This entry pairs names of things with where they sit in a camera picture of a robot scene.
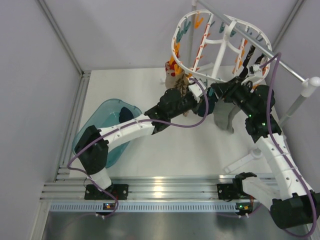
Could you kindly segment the teal clothes peg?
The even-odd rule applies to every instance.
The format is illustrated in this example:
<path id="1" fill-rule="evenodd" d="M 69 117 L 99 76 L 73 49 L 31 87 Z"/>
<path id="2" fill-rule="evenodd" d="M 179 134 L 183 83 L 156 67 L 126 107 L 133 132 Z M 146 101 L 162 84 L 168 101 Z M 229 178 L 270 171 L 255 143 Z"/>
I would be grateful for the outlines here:
<path id="1" fill-rule="evenodd" d="M 208 88 L 206 95 L 208 99 L 212 99 L 216 97 L 215 91 L 211 87 Z"/>

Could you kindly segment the grey striped sock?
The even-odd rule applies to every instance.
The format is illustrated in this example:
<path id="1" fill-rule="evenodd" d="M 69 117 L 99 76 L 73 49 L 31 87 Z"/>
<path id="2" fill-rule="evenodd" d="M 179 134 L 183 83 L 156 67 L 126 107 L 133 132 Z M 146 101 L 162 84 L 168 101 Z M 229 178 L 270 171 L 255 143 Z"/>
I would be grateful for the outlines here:
<path id="1" fill-rule="evenodd" d="M 234 128 L 233 128 L 233 120 L 235 118 L 235 116 L 240 112 L 240 108 L 238 106 L 233 106 L 231 108 L 231 110 L 229 111 L 228 115 L 227 115 L 227 132 L 230 134 L 234 133 Z"/>

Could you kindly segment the beige sock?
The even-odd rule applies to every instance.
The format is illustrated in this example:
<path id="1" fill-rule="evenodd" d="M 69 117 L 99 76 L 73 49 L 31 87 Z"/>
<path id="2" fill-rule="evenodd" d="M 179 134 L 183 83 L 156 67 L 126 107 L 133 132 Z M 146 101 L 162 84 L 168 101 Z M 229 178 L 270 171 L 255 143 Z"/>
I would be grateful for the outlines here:
<path id="1" fill-rule="evenodd" d="M 174 88 L 174 84 L 176 82 L 176 78 L 182 74 L 184 74 L 184 70 L 179 70 L 178 74 L 175 72 L 175 63 L 170 65 L 170 62 L 167 61 L 165 63 L 165 87 L 166 89 Z"/>

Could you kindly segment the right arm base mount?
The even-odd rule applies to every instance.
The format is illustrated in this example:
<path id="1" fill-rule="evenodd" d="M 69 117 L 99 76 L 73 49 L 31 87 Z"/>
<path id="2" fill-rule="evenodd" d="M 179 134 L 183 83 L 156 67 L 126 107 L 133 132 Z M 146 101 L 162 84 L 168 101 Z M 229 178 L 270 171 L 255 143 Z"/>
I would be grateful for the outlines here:
<path id="1" fill-rule="evenodd" d="M 216 185 L 218 199 L 226 202 L 239 200 L 241 197 L 232 183 L 219 183 Z"/>

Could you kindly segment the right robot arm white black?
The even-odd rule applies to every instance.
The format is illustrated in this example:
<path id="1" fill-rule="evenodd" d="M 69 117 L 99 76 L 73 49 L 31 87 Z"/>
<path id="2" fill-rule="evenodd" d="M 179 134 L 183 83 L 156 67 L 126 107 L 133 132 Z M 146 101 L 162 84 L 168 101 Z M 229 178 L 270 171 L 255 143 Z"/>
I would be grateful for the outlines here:
<path id="1" fill-rule="evenodd" d="M 267 85 L 252 86 L 235 77 L 213 83 L 210 88 L 218 100 L 232 103 L 246 114 L 246 131 L 265 157 L 279 190 L 266 185 L 256 174 L 243 172 L 232 180 L 233 192 L 238 198 L 257 199 L 280 229 L 315 224 L 320 216 L 320 194 L 305 182 L 286 148 L 282 130 L 271 114 L 274 91 Z"/>

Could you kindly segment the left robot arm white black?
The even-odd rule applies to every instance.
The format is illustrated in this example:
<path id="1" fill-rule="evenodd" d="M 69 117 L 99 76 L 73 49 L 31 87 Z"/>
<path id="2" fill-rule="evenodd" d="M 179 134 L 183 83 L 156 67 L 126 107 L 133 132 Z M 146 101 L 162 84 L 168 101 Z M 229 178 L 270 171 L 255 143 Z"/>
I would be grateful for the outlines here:
<path id="1" fill-rule="evenodd" d="M 107 199 L 113 194 L 113 182 L 106 169 L 109 153 L 113 149 L 132 140 L 162 132 L 174 125 L 171 122 L 173 118 L 188 111 L 205 120 L 213 112 L 215 101 L 213 94 L 199 87 L 188 90 L 185 95 L 170 88 L 155 106 L 139 116 L 105 128 L 88 126 L 76 143 L 74 151 L 83 172 L 96 187 L 97 195 Z"/>

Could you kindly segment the navy blue sock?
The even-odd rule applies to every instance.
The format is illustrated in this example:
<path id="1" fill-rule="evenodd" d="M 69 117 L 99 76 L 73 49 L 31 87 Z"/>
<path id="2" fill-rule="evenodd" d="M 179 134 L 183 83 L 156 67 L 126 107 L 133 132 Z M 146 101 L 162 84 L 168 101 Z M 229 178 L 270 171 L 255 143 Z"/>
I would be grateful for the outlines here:
<path id="1" fill-rule="evenodd" d="M 214 108 L 215 108 L 216 102 L 217 102 L 217 100 L 212 99 L 212 112 L 214 111 Z M 208 103 L 208 104 L 206 104 L 206 110 L 205 110 L 205 114 L 204 114 L 204 116 L 205 116 L 205 115 L 208 115 L 208 108 L 209 108 L 209 103 Z"/>
<path id="2" fill-rule="evenodd" d="M 130 121 L 134 118 L 133 113 L 128 109 L 127 107 L 122 107 L 119 116 L 118 116 L 118 121 L 119 123 L 125 123 L 127 121 Z"/>

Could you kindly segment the brown checkered sock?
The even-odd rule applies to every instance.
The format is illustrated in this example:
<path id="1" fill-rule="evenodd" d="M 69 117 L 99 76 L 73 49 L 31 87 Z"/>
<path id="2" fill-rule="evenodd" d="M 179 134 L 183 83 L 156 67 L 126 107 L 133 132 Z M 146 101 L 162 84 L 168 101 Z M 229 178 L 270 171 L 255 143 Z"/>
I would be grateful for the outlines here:
<path id="1" fill-rule="evenodd" d="M 179 90 L 180 95 L 182 97 L 185 97 L 187 92 L 189 91 L 189 79 L 187 76 L 183 73 L 182 75 L 178 76 L 175 80 L 174 88 Z"/>

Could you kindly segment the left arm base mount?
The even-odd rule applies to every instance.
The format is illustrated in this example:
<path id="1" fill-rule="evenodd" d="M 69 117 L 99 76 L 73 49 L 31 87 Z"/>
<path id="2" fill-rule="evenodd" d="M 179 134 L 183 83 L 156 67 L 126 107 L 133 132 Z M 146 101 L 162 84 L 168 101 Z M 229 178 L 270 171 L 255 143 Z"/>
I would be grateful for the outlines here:
<path id="1" fill-rule="evenodd" d="M 106 189 L 108 193 L 113 195 L 117 200 L 127 200 L 129 193 L 129 185 L 128 184 L 113 184 L 109 188 Z M 102 191 L 98 190 L 96 186 L 93 184 L 88 184 L 86 186 L 85 200 L 113 200 L 113 198 Z"/>

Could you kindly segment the aluminium rail frame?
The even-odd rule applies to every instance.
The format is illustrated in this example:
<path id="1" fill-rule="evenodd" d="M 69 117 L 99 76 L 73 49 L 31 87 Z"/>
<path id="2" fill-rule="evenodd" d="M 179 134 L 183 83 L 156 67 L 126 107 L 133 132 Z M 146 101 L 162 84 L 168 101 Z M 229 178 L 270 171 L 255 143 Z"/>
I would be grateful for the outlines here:
<path id="1" fill-rule="evenodd" d="M 234 134 L 212 123 L 196 128 L 169 128 L 164 133 L 134 141 L 110 168 L 114 184 L 127 184 L 127 200 L 118 200 L 118 212 L 217 212 L 250 215 L 261 206 L 250 195 L 232 201 L 218 198 L 217 184 L 233 184 L 241 173 L 256 174 L 273 190 L 279 187 L 266 158 L 246 158 L 237 164 L 252 139 L 244 117 Z"/>

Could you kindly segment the grey sock in basket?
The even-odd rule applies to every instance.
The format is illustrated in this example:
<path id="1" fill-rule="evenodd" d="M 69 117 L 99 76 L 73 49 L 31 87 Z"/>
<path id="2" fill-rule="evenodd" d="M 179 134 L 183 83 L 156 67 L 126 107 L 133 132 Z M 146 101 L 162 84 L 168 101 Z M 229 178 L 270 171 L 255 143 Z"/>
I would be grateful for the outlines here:
<path id="1" fill-rule="evenodd" d="M 215 125 L 223 131 L 228 130 L 229 114 L 231 113 L 234 105 L 232 103 L 219 100 L 215 103 L 213 110 L 213 117 Z"/>

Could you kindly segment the white oval clip hanger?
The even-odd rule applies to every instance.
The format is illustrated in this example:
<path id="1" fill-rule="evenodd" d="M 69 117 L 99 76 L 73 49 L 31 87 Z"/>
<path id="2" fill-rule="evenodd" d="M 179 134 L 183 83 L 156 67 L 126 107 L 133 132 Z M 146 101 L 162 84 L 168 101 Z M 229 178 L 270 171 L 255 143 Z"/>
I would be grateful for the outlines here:
<path id="1" fill-rule="evenodd" d="M 168 62 L 170 65 L 175 63 L 176 75 L 184 70 L 187 78 L 224 83 L 239 76 L 244 69 L 268 60 L 248 37 L 267 50 L 272 49 L 267 35 L 249 22 L 232 16 L 221 20 L 209 10 L 193 10 L 177 23 Z"/>

